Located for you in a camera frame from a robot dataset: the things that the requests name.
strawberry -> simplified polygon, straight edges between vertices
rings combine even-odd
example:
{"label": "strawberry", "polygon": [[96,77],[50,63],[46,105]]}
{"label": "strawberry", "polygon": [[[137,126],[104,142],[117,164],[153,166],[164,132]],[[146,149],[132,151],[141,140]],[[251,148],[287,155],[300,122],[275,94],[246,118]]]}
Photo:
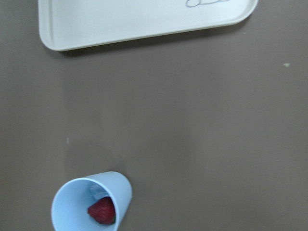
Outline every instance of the strawberry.
{"label": "strawberry", "polygon": [[116,220],[114,204],[109,196],[102,198],[88,208],[88,214],[98,223],[111,225]]}

white tray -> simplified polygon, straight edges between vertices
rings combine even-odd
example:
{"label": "white tray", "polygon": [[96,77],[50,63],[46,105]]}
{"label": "white tray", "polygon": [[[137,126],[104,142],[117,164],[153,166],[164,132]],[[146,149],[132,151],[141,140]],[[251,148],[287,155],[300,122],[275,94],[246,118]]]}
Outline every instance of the white tray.
{"label": "white tray", "polygon": [[38,0],[50,49],[83,47],[238,23],[258,0]]}

signature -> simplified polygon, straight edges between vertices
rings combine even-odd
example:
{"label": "signature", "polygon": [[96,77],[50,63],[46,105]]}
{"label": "signature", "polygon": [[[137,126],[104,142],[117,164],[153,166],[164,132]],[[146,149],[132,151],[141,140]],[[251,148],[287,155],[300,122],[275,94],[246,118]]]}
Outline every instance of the signature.
{"label": "signature", "polygon": [[186,6],[187,7],[195,7],[199,5],[209,5],[214,4],[222,1],[229,1],[229,0],[187,0]]}

blue cup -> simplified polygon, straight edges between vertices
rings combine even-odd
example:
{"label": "blue cup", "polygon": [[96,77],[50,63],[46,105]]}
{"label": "blue cup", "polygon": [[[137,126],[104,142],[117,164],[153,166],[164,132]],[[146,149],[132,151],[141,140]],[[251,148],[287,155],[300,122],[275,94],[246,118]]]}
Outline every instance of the blue cup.
{"label": "blue cup", "polygon": [[[115,223],[102,225],[87,212],[100,198],[110,196]],[[64,184],[54,197],[51,219],[56,231],[116,231],[132,198],[129,180],[118,172],[103,172]]]}

gray table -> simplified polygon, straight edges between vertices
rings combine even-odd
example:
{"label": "gray table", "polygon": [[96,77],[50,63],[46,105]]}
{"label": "gray table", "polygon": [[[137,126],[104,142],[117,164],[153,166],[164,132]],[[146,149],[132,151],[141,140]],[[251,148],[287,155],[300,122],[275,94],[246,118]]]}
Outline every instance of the gray table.
{"label": "gray table", "polygon": [[2,0],[1,230],[52,231],[62,184],[113,170],[120,231],[307,231],[307,8],[55,52],[36,1]]}

